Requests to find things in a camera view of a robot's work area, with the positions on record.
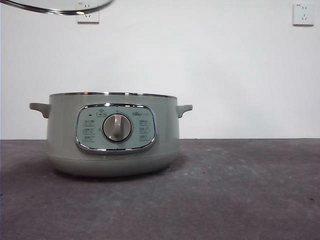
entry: silver knob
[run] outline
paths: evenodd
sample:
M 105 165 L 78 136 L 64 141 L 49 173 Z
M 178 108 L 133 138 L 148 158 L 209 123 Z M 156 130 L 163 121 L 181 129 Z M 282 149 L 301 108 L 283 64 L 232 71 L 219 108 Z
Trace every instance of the silver knob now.
M 126 116 L 114 114 L 104 121 L 103 132 L 109 140 L 121 142 L 130 135 L 131 123 Z

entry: cooking pot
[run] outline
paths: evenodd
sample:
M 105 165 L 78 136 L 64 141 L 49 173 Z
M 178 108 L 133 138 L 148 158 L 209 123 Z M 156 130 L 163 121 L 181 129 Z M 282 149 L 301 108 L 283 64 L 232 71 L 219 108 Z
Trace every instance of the cooking pot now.
M 70 92 L 30 103 L 47 123 L 47 154 L 62 172 L 90 177 L 168 167 L 179 153 L 179 122 L 192 105 L 168 95 Z

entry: electrical socket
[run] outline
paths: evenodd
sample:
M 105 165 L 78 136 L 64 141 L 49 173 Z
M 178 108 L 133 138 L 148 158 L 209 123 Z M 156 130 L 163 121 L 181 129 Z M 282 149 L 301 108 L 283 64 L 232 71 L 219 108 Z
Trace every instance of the electrical socket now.
M 293 4 L 293 25 L 313 26 L 315 24 L 315 5 L 313 3 Z
M 97 2 L 92 1 L 80 1 L 78 2 L 77 9 L 83 10 L 83 9 L 92 9 L 94 7 L 97 7 Z M 86 14 L 78 14 L 76 16 L 76 21 L 78 24 L 99 24 L 100 22 L 100 13 L 99 11 L 86 13 Z

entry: gray countertop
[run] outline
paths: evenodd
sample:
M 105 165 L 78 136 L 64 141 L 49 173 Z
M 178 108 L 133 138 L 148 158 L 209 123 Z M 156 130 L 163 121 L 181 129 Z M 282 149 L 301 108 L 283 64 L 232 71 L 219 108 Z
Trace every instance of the gray countertop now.
M 320 139 L 188 139 L 167 169 L 53 169 L 44 140 L 1 141 L 4 240 L 319 240 Z

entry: brand logo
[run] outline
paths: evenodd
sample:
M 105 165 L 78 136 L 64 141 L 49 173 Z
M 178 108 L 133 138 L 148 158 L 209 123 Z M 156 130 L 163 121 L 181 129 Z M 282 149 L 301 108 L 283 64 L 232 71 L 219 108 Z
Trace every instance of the brand logo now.
M 132 113 L 132 116 L 141 116 L 142 115 L 142 113 L 139 113 L 139 112 L 137 112 L 137 111 L 134 111 L 133 113 Z

